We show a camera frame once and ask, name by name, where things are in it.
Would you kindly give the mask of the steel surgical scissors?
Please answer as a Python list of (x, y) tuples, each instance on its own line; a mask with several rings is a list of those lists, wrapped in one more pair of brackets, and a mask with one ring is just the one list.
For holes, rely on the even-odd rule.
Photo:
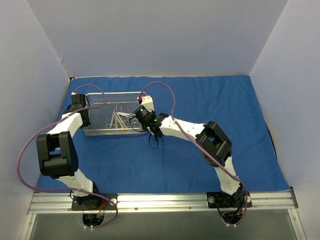
[(112, 114), (111, 114), (111, 119), (110, 119), (110, 123), (106, 124), (106, 129), (118, 129), (119, 128), (119, 124), (118, 124), (118, 119), (116, 117), (116, 111), (118, 110), (118, 104), (115, 105)]

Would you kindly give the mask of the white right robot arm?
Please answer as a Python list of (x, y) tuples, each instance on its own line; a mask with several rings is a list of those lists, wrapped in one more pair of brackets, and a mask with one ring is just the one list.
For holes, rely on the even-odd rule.
[(232, 142), (214, 121), (192, 123), (171, 115), (156, 115), (151, 96), (139, 97), (140, 106), (133, 112), (142, 128), (156, 139), (163, 136), (176, 137), (195, 143), (205, 161), (214, 167), (220, 182), (223, 203), (234, 206), (240, 201), (238, 190), (241, 182), (232, 161)]

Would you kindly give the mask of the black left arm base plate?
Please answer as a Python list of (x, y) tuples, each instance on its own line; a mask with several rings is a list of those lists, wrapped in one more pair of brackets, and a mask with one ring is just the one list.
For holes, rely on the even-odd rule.
[(72, 211), (115, 210), (115, 206), (108, 201), (93, 195), (74, 196), (72, 199)]

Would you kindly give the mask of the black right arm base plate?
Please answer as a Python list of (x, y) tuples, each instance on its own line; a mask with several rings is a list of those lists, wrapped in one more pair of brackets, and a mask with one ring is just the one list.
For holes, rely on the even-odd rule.
[(207, 205), (210, 209), (244, 208), (245, 198), (246, 193), (244, 191), (234, 193), (233, 195), (229, 195), (222, 191), (206, 193)]

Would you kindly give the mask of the steel wire mesh basket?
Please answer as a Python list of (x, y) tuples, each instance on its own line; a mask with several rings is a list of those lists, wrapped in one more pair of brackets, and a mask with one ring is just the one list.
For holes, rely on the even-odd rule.
[(88, 111), (90, 125), (83, 128), (86, 136), (108, 136), (108, 135), (135, 135), (143, 134), (142, 125), (135, 118), (125, 120), (126, 128), (121, 128), (118, 122), (117, 129), (106, 129), (106, 124), (111, 121), (112, 112), (117, 104), (117, 111), (134, 114), (139, 107), (138, 97), (140, 92), (106, 92), (88, 93), (86, 95), (91, 109)]

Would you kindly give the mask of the steel forceps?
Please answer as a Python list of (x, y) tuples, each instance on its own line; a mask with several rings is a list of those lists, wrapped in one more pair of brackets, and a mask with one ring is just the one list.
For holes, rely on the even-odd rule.
[(135, 115), (133, 113), (126, 113), (126, 112), (116, 112), (119, 116), (123, 116), (126, 118), (134, 118)]

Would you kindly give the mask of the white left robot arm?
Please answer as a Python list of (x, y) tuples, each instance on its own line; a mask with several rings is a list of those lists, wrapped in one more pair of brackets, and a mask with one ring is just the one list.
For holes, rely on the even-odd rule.
[(71, 95), (71, 104), (64, 111), (61, 122), (46, 134), (36, 137), (40, 173), (73, 189), (76, 197), (90, 210), (100, 206), (97, 185), (79, 169), (79, 158), (73, 136), (78, 129), (89, 126), (90, 105), (84, 94)]

